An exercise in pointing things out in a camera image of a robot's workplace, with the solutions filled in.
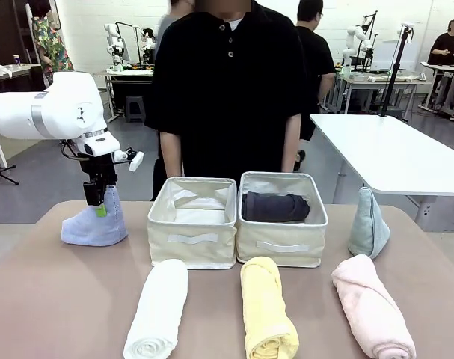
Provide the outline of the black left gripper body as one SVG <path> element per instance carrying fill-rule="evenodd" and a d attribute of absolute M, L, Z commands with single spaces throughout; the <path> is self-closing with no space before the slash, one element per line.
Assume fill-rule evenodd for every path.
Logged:
<path fill-rule="evenodd" d="M 79 158 L 82 159 L 79 162 L 82 171 L 89 176 L 88 183 L 98 186 L 117 184 L 117 174 L 111 154 L 94 157 L 80 153 Z"/>

